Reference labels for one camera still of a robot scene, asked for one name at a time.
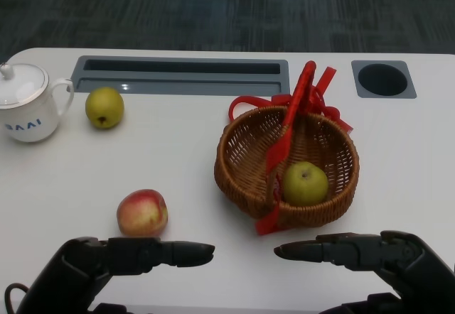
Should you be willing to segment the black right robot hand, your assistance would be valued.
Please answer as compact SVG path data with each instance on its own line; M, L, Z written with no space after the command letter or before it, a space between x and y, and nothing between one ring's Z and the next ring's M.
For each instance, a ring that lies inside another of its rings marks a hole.
M372 271L394 293L370 294L329 313L453 313L454 271L421 238L398 231L338 233L290 242L274 253L292 261L330 262L351 271Z

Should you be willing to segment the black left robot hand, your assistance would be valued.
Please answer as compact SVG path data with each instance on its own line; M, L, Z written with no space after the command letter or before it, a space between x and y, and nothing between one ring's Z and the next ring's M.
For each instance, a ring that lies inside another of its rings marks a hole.
M98 293L114 276L138 276L161 264L202 266L215 247L157 238L80 237L64 243L37 279L24 290L18 313L90 313Z

